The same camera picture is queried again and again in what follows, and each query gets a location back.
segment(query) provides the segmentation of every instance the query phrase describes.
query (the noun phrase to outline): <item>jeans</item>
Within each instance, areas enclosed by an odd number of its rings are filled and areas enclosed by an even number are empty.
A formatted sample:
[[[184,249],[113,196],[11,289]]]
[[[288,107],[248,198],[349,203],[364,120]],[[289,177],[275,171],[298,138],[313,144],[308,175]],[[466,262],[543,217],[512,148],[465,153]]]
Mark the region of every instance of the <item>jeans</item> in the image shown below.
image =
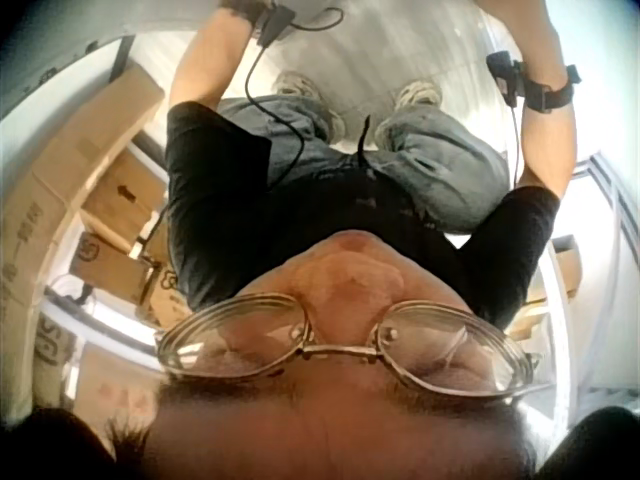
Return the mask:
[[[285,183],[339,169],[353,158],[329,145],[331,115],[322,103],[281,95],[257,100],[305,138],[304,152]],[[272,141],[269,182],[279,178],[300,148],[293,132],[246,99],[223,100],[218,111]],[[509,168],[502,156],[436,107],[414,105],[395,112],[380,125],[376,138],[383,145],[365,153],[369,165],[401,185],[441,231],[472,233],[509,191]]]

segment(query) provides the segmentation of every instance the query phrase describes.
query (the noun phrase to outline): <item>black t-shirt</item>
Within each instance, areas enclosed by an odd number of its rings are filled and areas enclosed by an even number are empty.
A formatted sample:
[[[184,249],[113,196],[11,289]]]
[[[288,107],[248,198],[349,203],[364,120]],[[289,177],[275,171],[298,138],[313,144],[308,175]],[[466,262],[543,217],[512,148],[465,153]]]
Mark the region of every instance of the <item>black t-shirt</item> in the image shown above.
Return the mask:
[[[505,328],[526,300],[560,204],[544,188],[515,190],[456,249],[400,185],[355,156],[268,192],[269,140],[194,102],[170,111],[168,133],[171,258],[193,310],[355,229],[377,235]]]

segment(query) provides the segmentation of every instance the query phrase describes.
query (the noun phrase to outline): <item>tiled floor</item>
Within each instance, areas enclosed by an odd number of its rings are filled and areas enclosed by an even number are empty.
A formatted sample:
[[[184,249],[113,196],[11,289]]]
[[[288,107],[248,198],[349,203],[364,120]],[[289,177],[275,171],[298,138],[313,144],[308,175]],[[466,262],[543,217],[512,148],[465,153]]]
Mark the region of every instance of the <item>tiled floor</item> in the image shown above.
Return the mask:
[[[513,138],[511,117],[489,75],[485,58],[494,35],[470,0],[370,0],[343,2],[344,22],[327,32],[295,32],[265,54],[251,82],[252,94],[270,93],[282,70],[312,79],[331,107],[344,116],[353,148],[366,115],[372,132],[392,110],[402,87],[418,78],[441,85],[443,110],[500,152]],[[193,33],[138,36],[131,58],[169,89],[177,63]],[[258,53],[252,44],[227,96],[244,96],[244,80]],[[147,128],[166,141],[166,108]]]

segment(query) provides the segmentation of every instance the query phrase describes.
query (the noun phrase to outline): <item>white wall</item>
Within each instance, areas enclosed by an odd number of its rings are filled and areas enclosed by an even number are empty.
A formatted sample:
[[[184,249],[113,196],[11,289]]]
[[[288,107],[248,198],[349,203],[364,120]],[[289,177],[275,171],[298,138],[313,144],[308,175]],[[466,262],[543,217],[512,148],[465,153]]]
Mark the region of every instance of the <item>white wall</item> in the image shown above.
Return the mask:
[[[113,42],[63,70],[0,123],[2,196],[65,120],[107,85],[119,46]]]
[[[631,0],[547,0],[565,60],[583,78],[581,151],[602,151],[640,204],[639,18]]]

